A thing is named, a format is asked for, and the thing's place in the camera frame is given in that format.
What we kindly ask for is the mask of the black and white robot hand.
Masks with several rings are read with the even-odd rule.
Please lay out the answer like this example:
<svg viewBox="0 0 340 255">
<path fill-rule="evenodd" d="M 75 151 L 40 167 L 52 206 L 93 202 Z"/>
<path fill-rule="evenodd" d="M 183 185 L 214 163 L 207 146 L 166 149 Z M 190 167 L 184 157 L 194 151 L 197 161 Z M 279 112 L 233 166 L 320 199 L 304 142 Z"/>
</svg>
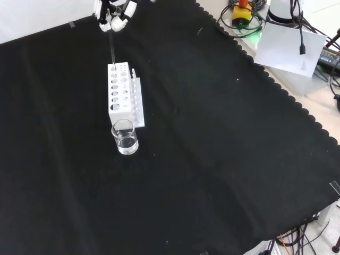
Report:
<svg viewBox="0 0 340 255">
<path fill-rule="evenodd" d="M 137 6 L 137 1 L 95 0 L 93 14 L 103 32 L 120 32 L 133 17 Z"/>
</svg>

